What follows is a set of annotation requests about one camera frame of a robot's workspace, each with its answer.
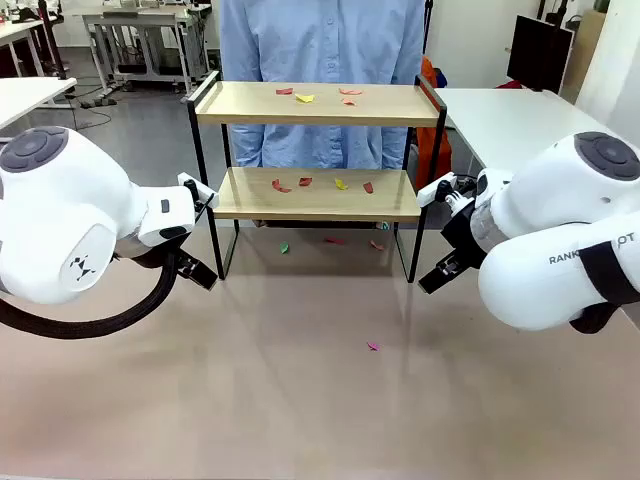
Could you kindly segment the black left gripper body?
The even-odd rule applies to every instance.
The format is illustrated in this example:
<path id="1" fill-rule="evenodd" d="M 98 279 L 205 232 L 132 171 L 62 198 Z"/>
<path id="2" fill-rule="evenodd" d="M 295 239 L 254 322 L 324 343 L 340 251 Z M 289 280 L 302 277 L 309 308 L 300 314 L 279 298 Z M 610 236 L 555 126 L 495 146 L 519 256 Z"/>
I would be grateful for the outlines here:
<path id="1" fill-rule="evenodd" d="M 191 255 L 182 249 L 185 241 L 186 237 L 176 237 L 153 247 L 149 251 L 150 268 L 162 267 L 170 257 L 177 261 L 179 268 L 190 267 L 193 264 Z"/>

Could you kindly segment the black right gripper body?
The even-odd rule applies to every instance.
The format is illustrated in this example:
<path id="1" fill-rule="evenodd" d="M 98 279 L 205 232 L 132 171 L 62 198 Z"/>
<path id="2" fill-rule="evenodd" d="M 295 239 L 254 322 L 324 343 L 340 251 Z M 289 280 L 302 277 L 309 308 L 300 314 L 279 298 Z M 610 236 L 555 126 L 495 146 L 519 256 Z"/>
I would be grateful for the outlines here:
<path id="1" fill-rule="evenodd" d="M 471 217 L 475 210 L 472 200 L 461 211 L 452 216 L 441 235 L 453 248 L 445 258 L 447 271 L 460 274 L 468 268 L 479 269 L 487 253 L 479 246 L 471 231 Z"/>

